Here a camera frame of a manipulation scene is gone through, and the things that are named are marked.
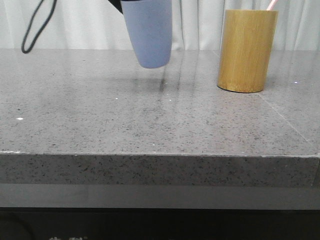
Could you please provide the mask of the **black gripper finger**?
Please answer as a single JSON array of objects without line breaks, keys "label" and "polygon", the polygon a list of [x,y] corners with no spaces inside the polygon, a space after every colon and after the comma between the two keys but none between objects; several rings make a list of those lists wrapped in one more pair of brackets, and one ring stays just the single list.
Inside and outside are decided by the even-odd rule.
[{"label": "black gripper finger", "polygon": [[123,13],[121,0],[108,0],[113,7],[115,7],[120,13]]}]

